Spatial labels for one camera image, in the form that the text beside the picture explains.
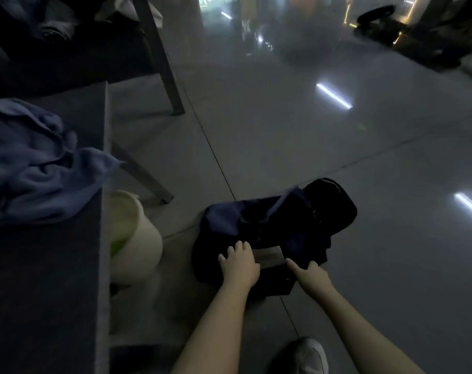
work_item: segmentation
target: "blue cloth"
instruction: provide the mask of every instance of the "blue cloth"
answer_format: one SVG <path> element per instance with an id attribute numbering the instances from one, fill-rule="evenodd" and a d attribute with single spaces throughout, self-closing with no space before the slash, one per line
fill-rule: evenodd
<path id="1" fill-rule="evenodd" d="M 78 148 L 77 134 L 52 112 L 0 99 L 0 226 L 74 216 L 120 163 Z"/>

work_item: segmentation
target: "tiled floor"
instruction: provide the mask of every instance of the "tiled floor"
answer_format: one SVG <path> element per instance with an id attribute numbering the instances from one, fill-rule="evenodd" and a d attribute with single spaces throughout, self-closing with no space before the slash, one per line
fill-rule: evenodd
<path id="1" fill-rule="evenodd" d="M 427 373 L 472 373 L 472 212 L 454 198 L 472 198 L 472 81 L 348 25 L 403 0 L 152 1 L 186 114 L 165 114 L 157 77 L 112 86 L 115 136 L 175 194 L 155 204 L 125 174 L 116 179 L 142 196 L 166 239 L 156 275 L 114 299 L 115 342 L 178 346 L 189 336 L 213 296 L 189 262 L 205 207 L 329 176 L 359 211 L 332 239 L 334 284 Z M 297 334 L 322 342 L 331 373 L 356 372 L 298 286 L 248 307 L 240 372 L 265 372 Z"/>

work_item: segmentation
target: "black bag on floor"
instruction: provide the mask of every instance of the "black bag on floor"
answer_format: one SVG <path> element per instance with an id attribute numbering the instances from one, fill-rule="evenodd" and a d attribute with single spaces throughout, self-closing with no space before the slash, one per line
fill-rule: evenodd
<path id="1" fill-rule="evenodd" d="M 217 257 L 220 253 L 227 256 L 227 247 L 238 240 L 248 241 L 255 255 L 258 249 L 278 246 L 284 258 L 301 268 L 307 268 L 310 261 L 320 265 L 327 261 L 330 236 L 349 226 L 356 216 L 351 199 L 329 178 L 320 178 L 304 189 L 291 188 L 281 196 L 214 204 L 204 212 L 193 247 L 195 276 L 220 286 Z M 279 257 L 275 259 L 280 264 L 266 267 L 261 263 L 260 278 L 250 295 L 291 292 L 296 279 Z"/>

